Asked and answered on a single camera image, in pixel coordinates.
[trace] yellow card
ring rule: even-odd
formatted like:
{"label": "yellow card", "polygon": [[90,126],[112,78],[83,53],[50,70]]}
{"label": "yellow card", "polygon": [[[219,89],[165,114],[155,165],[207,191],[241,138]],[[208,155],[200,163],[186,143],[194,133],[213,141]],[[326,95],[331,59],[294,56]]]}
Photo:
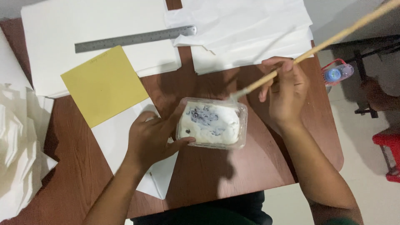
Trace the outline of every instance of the yellow card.
{"label": "yellow card", "polygon": [[90,128],[149,97],[121,46],[61,78]]}

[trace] brush handle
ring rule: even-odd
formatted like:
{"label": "brush handle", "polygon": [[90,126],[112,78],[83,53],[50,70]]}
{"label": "brush handle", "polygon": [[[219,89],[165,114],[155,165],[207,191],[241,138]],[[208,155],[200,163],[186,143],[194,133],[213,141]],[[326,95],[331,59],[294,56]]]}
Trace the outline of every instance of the brush handle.
{"label": "brush handle", "polygon": [[[341,40],[342,38],[344,38],[347,35],[353,33],[354,31],[356,31],[357,29],[369,24],[373,20],[379,18],[383,14],[393,10],[394,8],[396,8],[398,6],[400,6],[400,0],[391,0],[391,1],[389,1],[388,3],[380,6],[375,11],[373,11],[373,12],[367,14],[366,16],[362,17],[361,19],[359,19],[352,26],[340,31],[335,36],[331,37],[330,39],[324,41],[320,45],[318,45],[316,47],[313,47],[309,51],[307,51],[304,54],[302,54],[301,56],[297,57],[296,59],[293,60],[293,64],[300,63],[304,59],[306,59],[306,58],[310,57],[311,55],[314,55],[315,53],[317,53],[317,52],[321,51],[322,49],[326,48],[328,45],[333,44],[334,42]],[[273,79],[277,75],[278,75],[278,72],[275,70],[274,72],[262,77],[260,80],[250,84],[249,86],[247,86],[246,89],[248,90],[248,92],[254,91],[256,88],[258,88],[261,85],[267,83],[268,81],[270,81],[271,79]]]}

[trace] brown table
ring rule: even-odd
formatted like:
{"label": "brown table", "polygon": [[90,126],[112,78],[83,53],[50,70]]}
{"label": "brown table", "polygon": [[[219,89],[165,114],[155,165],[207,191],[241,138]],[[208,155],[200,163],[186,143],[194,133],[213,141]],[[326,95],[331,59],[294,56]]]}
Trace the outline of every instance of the brown table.
{"label": "brown table", "polygon": [[[180,2],[168,1],[170,9]],[[30,79],[21,19],[0,23],[25,74]],[[182,67],[142,78],[162,117],[168,117],[183,97],[221,99],[260,78],[257,66],[245,66],[198,76],[189,47],[179,48]],[[343,154],[318,58],[300,66],[311,80],[302,119],[337,170]],[[239,151],[186,147],[180,151],[165,200],[136,191],[128,217],[162,212],[215,199],[293,184],[296,176],[282,139],[269,126],[268,108],[255,91],[240,99],[249,109],[246,146]],[[80,224],[112,177],[110,168],[71,96],[58,98],[47,132],[45,153],[59,163],[20,215],[1,224]]]}

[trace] plastic bottle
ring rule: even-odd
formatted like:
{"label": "plastic bottle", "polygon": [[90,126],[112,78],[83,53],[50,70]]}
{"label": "plastic bottle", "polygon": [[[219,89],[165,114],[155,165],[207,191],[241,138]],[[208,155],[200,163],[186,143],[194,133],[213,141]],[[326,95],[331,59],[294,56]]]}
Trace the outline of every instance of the plastic bottle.
{"label": "plastic bottle", "polygon": [[342,64],[323,71],[325,86],[333,86],[340,81],[350,77],[354,73],[354,68],[350,64]]}

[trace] steel ruler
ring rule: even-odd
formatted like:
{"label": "steel ruler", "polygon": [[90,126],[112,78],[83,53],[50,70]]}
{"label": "steel ruler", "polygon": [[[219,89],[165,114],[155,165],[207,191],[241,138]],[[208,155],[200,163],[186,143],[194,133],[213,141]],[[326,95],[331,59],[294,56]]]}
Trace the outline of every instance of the steel ruler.
{"label": "steel ruler", "polygon": [[94,41],[75,44],[75,53],[112,48],[117,45],[124,46],[124,45],[140,44],[158,40],[174,39],[177,38],[179,35],[191,36],[195,35],[196,33],[197,33],[196,26],[189,25],[189,26],[171,28],[167,30],[158,30],[143,34],[133,34],[116,38],[94,40]]}

